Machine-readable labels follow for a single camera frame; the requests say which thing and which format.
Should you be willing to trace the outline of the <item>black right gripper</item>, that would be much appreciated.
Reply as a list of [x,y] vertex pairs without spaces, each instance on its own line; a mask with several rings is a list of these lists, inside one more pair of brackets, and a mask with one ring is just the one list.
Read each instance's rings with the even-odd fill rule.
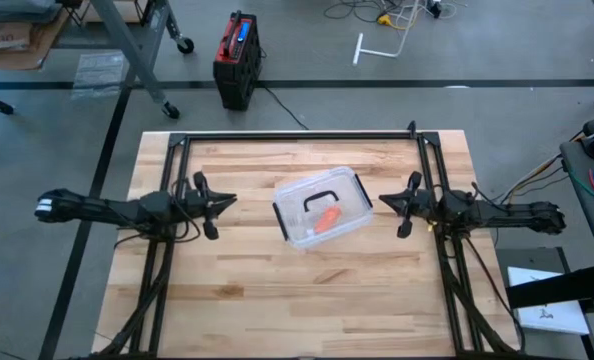
[[416,216],[425,220],[431,227],[440,224],[444,217],[438,204],[432,199],[430,190],[420,190],[422,174],[414,171],[408,178],[405,190],[400,194],[383,194],[378,198],[390,207],[402,222],[397,230],[398,238],[407,238],[412,232],[411,217]]

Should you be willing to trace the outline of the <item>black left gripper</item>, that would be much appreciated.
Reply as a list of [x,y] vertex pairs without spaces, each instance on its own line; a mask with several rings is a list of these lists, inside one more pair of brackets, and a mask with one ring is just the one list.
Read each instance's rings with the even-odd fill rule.
[[174,185],[176,219],[181,222],[192,222],[196,218],[203,217],[203,234],[209,240],[216,240],[219,233],[214,219],[237,200],[237,195],[217,192],[210,194],[207,179],[202,172],[196,172],[193,175],[193,183],[194,188],[191,187],[190,180],[184,178]]

